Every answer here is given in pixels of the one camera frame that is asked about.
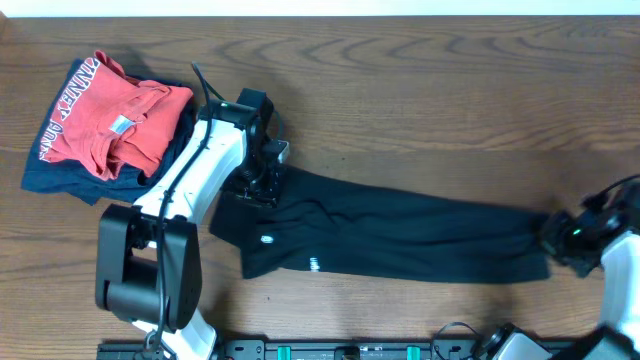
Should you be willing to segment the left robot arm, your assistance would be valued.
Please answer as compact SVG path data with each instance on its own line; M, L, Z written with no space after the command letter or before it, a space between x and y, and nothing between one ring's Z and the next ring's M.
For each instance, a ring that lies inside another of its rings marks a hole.
M210 98L165 176L126 207L110 205L98 230L96 305L144 331L140 343L103 343L100 359L222 359L225 347L198 309L198 226L217 195L274 207L289 144L268 135L275 109L263 91Z

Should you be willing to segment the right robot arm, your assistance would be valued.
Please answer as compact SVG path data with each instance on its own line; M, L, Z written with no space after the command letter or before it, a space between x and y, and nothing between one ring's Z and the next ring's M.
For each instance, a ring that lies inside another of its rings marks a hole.
M639 177L633 175L582 201L583 212L554 214L540 245L579 277L599 268L604 291L598 324L560 350L507 324L485 343L487 359L603 359L639 357Z

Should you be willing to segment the black t-shirt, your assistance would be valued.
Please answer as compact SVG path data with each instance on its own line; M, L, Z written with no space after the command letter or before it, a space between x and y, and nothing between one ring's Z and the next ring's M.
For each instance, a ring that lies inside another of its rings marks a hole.
M274 208L220 197L209 231L237 247L242 275L278 269L424 282L549 278L545 213L332 179L290 167Z

